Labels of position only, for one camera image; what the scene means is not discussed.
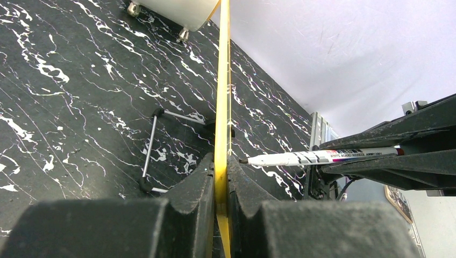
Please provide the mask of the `yellow framed whiteboard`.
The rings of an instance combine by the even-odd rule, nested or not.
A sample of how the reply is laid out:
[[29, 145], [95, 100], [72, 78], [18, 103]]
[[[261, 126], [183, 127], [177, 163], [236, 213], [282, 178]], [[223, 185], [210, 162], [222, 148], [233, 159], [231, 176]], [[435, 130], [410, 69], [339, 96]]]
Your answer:
[[227, 215], [227, 154], [229, 145], [230, 2], [220, 1], [216, 126], [214, 152], [215, 214], [225, 257], [231, 256]]

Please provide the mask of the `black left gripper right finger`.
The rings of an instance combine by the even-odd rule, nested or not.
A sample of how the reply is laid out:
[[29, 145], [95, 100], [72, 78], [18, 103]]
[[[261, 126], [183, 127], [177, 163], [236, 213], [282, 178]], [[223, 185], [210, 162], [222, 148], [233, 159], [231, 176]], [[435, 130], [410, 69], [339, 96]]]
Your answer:
[[278, 200], [227, 162], [232, 257], [419, 257], [385, 203]]

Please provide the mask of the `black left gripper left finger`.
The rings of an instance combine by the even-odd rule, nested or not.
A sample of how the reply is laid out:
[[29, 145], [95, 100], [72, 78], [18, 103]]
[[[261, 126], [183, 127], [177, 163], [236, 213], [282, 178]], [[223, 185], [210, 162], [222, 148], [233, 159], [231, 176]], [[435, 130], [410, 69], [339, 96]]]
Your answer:
[[60, 200], [29, 207], [1, 257], [211, 257], [213, 154], [158, 198]]

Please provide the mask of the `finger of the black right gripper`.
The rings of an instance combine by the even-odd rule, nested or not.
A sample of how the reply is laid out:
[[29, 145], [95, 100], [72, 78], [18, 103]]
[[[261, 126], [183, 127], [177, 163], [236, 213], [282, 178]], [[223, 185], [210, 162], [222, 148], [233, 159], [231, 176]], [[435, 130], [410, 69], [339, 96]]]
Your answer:
[[361, 177], [402, 190], [454, 190], [455, 150], [363, 158], [324, 166], [322, 172]]
[[455, 94], [417, 112], [382, 122], [366, 131], [319, 146], [320, 150], [390, 147], [404, 141], [455, 129]]

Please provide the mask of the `white orange whiteboard marker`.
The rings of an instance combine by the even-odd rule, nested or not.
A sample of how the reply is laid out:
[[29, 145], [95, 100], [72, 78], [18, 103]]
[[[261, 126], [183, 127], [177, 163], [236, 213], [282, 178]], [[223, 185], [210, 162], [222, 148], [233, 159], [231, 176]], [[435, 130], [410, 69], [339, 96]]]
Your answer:
[[240, 159], [239, 163], [259, 167], [270, 166], [309, 166], [324, 165], [365, 157], [382, 155], [404, 155], [404, 150], [395, 147], [362, 148], [362, 149], [333, 149], [301, 152], [263, 154]]

